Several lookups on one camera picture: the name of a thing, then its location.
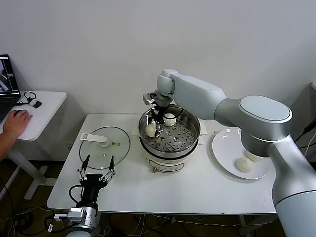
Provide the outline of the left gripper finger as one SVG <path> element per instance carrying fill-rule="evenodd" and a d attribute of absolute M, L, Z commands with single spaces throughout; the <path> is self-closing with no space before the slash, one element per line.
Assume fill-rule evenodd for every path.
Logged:
<path fill-rule="evenodd" d="M 111 157 L 110 165 L 108 168 L 108 172 L 103 175 L 101 178 L 99 178 L 102 182 L 110 182 L 112 178 L 115 176 L 115 162 L 114 162 L 114 156 Z"/>
<path fill-rule="evenodd" d="M 77 172 L 80 175 L 81 182 L 87 180 L 86 169 L 88 167 L 89 159 L 90 159 L 90 155 L 87 155 L 86 159 L 82 162 L 81 168 L 77 169 Z"/>

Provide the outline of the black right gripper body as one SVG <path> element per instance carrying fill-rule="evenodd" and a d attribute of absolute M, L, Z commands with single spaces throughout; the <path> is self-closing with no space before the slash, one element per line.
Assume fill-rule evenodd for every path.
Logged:
<path fill-rule="evenodd" d="M 152 109 L 152 118 L 155 121 L 156 124 L 163 124 L 163 115 L 166 112 L 168 107 L 160 107 L 158 105 L 154 106 Z"/>

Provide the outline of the person right hand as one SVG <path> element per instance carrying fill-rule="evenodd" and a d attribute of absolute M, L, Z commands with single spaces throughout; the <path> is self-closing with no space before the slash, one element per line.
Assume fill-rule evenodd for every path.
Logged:
<path fill-rule="evenodd" d="M 3 125 L 4 138 L 17 139 L 26 129 L 33 115 L 26 110 L 13 110 L 8 114 Z"/>

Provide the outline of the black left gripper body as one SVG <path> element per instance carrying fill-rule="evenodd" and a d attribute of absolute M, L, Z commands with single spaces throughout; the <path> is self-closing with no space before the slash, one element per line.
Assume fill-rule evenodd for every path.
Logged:
<path fill-rule="evenodd" d="M 83 193 L 79 201 L 79 207 L 98 209 L 97 199 L 99 191 L 108 184 L 107 181 L 100 180 L 102 177 L 102 174 L 86 174 L 86 180 L 80 181 Z"/>

